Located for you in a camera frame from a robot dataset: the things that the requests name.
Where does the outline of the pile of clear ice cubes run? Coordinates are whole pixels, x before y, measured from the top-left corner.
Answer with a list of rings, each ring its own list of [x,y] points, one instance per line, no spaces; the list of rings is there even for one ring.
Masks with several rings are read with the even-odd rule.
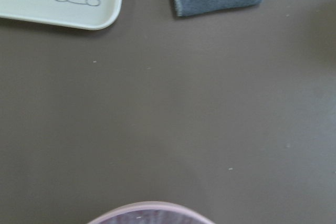
[[[142,210],[107,217],[96,223],[112,224],[204,224],[203,220],[173,211]]]

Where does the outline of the pink bowl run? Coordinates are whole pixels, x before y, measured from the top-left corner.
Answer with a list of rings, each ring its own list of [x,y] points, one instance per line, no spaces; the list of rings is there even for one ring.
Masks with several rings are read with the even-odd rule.
[[[143,201],[108,211],[90,223],[206,223],[213,221],[187,207],[163,201]]]

